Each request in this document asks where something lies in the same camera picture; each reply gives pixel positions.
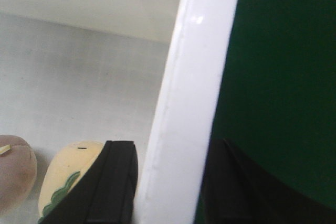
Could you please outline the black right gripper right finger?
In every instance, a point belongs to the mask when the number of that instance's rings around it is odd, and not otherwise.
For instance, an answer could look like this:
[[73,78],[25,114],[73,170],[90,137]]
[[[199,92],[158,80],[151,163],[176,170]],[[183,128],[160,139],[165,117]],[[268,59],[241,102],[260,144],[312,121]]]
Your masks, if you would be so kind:
[[205,223],[335,223],[335,210],[281,182],[226,139],[211,139],[201,186]]

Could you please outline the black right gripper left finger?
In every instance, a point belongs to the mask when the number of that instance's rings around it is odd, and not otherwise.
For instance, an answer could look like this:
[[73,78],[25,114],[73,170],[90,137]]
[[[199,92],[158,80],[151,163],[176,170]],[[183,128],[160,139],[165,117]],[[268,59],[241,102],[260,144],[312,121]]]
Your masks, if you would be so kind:
[[41,223],[130,223],[138,181],[133,141],[106,141],[83,178]]

